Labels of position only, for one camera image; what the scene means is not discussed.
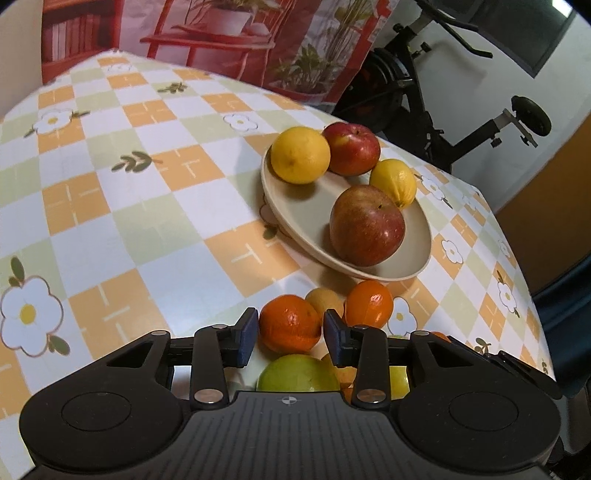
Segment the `checkered floral tablecloth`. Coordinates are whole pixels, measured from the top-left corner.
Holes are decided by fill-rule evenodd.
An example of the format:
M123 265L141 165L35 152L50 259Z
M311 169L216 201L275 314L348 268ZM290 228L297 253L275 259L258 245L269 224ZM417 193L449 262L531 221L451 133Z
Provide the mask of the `checkered floral tablecloth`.
M32 463L30 396L153 330L184 337L247 307L353 280L277 223L263 153L328 114L212 73L94 56L1 119L1 475Z

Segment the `pink printed backdrop cloth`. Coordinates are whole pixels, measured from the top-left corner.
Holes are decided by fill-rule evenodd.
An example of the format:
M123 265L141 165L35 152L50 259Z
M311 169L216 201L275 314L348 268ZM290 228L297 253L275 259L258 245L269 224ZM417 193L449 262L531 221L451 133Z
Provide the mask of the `pink printed backdrop cloth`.
M44 81L106 50L221 74L334 105L395 1L46 1Z

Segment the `small green apple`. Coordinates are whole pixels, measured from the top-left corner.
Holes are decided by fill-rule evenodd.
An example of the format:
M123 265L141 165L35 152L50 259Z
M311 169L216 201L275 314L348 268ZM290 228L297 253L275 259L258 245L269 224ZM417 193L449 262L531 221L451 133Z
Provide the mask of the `small green apple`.
M410 392L410 385L405 366L390 367L391 398L403 399Z

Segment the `black exercise bike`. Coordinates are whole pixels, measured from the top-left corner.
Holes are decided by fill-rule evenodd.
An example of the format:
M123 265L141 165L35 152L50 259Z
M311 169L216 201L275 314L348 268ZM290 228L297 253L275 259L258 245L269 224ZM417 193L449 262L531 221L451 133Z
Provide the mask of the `black exercise bike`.
M536 148L535 138L546 137L552 131L547 113L533 100L520 95L511 98L511 107L503 108L456 143L445 137L442 115L434 115L436 102L452 108L463 107L469 114L475 103L467 97L456 100L446 98L445 86L424 86L427 75L420 71L422 57L433 51L422 42L418 49L412 42L430 24L441 26L469 53L486 59L493 54L472 47L457 28L476 32L478 27L453 19L428 1L419 1L418 18L408 24L394 24L394 38L384 47L375 47L368 53L363 66L339 98L332 114L349 123L362 124L404 150L420 157L442 171L450 173L453 165L484 143L497 147L502 143L498 134L512 125L527 146Z

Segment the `round yellow orange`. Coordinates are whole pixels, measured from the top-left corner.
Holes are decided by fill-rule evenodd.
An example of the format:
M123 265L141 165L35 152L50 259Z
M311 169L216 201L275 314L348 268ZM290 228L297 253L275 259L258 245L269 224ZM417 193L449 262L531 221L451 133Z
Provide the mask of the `round yellow orange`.
M311 184L329 169L329 143L317 130L290 127L273 141L270 165L283 181L294 185Z

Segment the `orange tangerine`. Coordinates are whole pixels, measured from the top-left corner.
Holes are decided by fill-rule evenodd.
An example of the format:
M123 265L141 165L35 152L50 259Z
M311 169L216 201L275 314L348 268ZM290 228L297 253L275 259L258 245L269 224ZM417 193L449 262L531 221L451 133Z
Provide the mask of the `orange tangerine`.
M356 368L355 367L335 367L332 364L332 359L329 353L322 357L322 362L332 371L335 375L335 379L339 381L339 388L341 388L342 395L345 397L347 403L350 403L353 395L353 383L356 379Z
M435 336L437 336L438 338L446 341L446 342L451 343L450 338L447 335L445 335L444 333L442 333L442 332L439 332L439 331L431 331L430 333L433 334L433 335L435 335Z
M365 280L353 287L344 303L344 321L349 327L366 325L382 329L393 312L391 292L375 280Z
M304 354L320 340L322 320L307 300L281 295L263 306L259 314L259 337L277 354Z

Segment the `large green apple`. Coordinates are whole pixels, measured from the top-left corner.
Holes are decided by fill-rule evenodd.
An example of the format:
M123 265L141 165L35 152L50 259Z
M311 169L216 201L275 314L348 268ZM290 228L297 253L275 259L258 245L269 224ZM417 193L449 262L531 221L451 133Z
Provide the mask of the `large green apple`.
M256 383L259 392L311 393L340 389L332 367L304 354L277 358L260 373Z

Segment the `beige round plate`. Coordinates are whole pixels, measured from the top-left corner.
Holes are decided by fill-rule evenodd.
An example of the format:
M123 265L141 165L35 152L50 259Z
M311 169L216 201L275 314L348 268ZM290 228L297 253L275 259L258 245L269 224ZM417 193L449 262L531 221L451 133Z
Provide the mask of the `beige round plate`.
M263 195L290 238L325 266L381 282L413 278L428 265L432 234L418 201L399 209L369 176L325 173L314 183L280 179L263 155Z

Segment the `dark red apple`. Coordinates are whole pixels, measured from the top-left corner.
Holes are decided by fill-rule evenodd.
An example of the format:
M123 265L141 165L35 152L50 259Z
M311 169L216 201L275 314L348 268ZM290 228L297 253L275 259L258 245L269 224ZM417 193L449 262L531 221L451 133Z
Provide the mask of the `dark red apple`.
M353 265L370 267L387 260L400 248L405 234L401 210L374 186L349 187L332 206L332 248Z

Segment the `small tan longan fruit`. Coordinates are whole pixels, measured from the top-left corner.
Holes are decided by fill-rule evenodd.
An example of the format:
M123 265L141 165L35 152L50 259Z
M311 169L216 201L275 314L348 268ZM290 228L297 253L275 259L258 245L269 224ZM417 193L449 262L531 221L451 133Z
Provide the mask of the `small tan longan fruit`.
M318 312L318 316L324 318L325 311L335 310L339 317L342 317L344 313L344 301L339 297L335 291L331 289L318 287L308 292L305 300L315 308Z

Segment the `wooden door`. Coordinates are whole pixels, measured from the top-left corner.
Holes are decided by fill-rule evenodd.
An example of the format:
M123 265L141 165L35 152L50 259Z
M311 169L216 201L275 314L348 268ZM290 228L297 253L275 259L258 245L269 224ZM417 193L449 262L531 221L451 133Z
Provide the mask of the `wooden door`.
M497 214L531 292L590 253L590 120Z

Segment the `yellow lemon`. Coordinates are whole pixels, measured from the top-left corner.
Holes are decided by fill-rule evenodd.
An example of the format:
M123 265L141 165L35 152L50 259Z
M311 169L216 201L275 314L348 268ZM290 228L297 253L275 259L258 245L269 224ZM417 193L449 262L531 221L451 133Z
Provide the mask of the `yellow lemon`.
M377 162L370 173L370 185L384 192L399 209L409 207L417 194L417 181L408 165L399 159Z

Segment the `bright red apple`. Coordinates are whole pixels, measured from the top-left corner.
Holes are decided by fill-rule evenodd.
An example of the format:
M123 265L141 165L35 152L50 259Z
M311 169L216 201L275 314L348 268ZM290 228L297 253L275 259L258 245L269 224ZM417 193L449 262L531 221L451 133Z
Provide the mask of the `bright red apple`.
M332 173L344 177L362 175L372 170L380 159L379 140L363 125L335 122L325 127L322 135L331 150Z

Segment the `blue curtain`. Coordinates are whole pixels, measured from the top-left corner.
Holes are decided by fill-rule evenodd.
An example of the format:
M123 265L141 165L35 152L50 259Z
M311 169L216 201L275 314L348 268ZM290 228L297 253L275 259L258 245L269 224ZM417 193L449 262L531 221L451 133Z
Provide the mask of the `blue curtain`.
M537 292L537 308L556 381L574 397L590 379L590 257Z

